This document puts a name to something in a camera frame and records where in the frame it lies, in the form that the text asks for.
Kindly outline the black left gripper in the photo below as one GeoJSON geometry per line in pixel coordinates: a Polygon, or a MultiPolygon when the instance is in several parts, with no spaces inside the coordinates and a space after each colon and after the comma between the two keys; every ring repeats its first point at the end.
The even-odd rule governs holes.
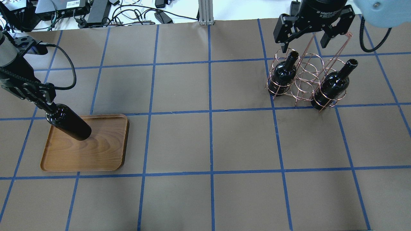
{"type": "Polygon", "coordinates": [[[18,75],[25,80],[16,79],[7,73],[1,72],[1,86],[4,90],[21,99],[27,99],[41,110],[57,111],[57,105],[53,102],[56,97],[52,83],[40,84],[40,80],[35,77],[31,65],[25,59],[15,59],[13,61],[1,61],[1,68],[18,75]]]}

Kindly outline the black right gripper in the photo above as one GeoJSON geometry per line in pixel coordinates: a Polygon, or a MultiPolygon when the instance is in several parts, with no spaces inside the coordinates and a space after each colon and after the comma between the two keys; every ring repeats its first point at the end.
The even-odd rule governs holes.
{"type": "Polygon", "coordinates": [[[273,31],[275,43],[286,53],[289,44],[304,33],[324,31],[320,40],[321,48],[326,48],[332,38],[345,35],[355,12],[346,0],[293,0],[291,15],[281,14],[273,31]]]}

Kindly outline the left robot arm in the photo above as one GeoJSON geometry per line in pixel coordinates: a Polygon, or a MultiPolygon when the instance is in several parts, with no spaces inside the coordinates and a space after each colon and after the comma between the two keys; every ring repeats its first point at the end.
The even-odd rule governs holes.
{"type": "Polygon", "coordinates": [[[21,100],[31,101],[46,113],[52,114],[57,108],[53,102],[56,92],[49,89],[53,85],[42,85],[35,77],[33,67],[24,58],[25,54],[47,53],[48,50],[41,40],[35,40],[30,36],[12,38],[9,32],[1,32],[1,88],[21,100]]]}

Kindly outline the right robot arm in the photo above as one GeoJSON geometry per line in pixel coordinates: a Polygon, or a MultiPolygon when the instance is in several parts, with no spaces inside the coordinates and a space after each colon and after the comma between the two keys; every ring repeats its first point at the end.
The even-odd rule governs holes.
{"type": "MultiPolygon", "coordinates": [[[[411,3],[409,0],[355,0],[362,18],[360,24],[360,47],[366,53],[379,49],[388,38],[393,27],[410,22],[411,3]],[[374,48],[365,47],[365,22],[387,28],[387,32],[374,48]]],[[[275,43],[281,44],[286,53],[289,43],[307,33],[323,31],[320,40],[326,48],[330,40],[337,35],[346,35],[355,18],[355,12],[346,0],[302,0],[292,1],[289,14],[281,14],[273,31],[275,43]]]]}

